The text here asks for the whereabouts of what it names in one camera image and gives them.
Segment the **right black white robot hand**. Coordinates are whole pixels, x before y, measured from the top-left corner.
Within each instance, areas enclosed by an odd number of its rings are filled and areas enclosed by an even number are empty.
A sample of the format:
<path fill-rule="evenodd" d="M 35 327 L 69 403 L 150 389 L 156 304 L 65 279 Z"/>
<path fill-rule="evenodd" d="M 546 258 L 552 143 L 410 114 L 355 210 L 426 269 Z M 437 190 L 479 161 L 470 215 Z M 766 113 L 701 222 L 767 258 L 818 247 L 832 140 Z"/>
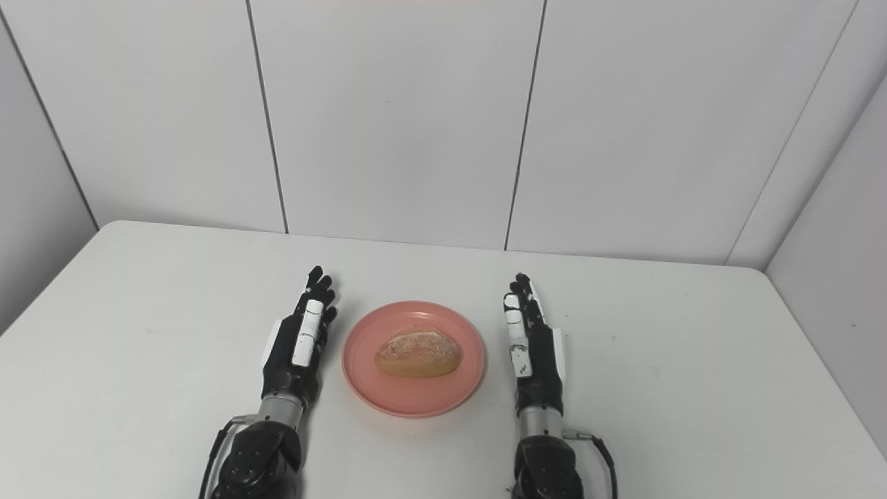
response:
<path fill-rule="evenodd" d="M 516 376 L 516 413 L 544 407 L 564 414 L 554 329 L 546 322 L 529 276 L 519 272 L 503 297 L 509 355 Z"/>

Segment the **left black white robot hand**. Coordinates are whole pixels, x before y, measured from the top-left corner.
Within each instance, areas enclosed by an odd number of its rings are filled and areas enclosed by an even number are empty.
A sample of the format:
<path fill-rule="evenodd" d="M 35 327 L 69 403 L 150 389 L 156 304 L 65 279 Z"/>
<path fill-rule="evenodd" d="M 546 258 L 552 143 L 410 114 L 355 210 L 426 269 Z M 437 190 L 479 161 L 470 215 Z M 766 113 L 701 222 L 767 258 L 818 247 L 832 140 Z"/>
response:
<path fill-rule="evenodd" d="M 320 360 L 329 326 L 337 316 L 335 298 L 332 277 L 322 266 L 315 266 L 294 312 L 281 320 L 270 338 L 263 365 L 263 397 L 288 394 L 306 405 L 317 400 Z"/>

